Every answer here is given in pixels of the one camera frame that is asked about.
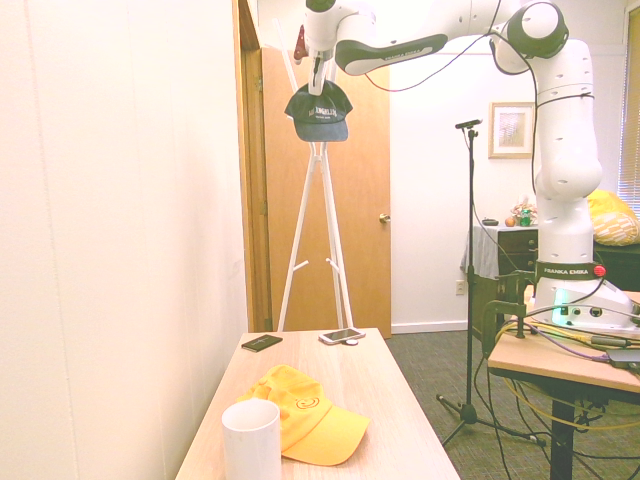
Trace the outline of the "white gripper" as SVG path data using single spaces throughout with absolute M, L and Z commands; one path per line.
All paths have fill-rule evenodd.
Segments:
M 306 46 L 306 50 L 311 60 L 308 92 L 311 95 L 320 96 L 323 91 L 323 78 L 327 77 L 327 71 L 333 59 L 333 49 L 318 50 Z

